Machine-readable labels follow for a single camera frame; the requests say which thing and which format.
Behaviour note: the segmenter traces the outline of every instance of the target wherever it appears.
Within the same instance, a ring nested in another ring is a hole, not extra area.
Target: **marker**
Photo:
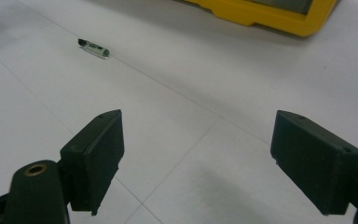
[[[77,43],[87,52],[92,53],[96,56],[107,58],[109,57],[109,49],[103,48],[99,45],[91,43],[84,39],[78,39]]]

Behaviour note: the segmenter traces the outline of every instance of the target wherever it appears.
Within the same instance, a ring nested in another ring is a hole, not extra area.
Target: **yellow case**
[[[337,0],[313,0],[307,15],[246,0],[186,1],[208,8],[224,20],[247,26],[257,23],[293,35],[308,36],[322,28]]]

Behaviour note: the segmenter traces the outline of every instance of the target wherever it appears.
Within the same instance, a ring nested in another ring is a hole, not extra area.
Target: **white floor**
[[[0,0],[0,195],[113,109],[120,170],[98,216],[72,223],[351,223],[352,206],[322,216],[269,143],[282,109],[358,147],[358,0],[305,39],[181,1]]]

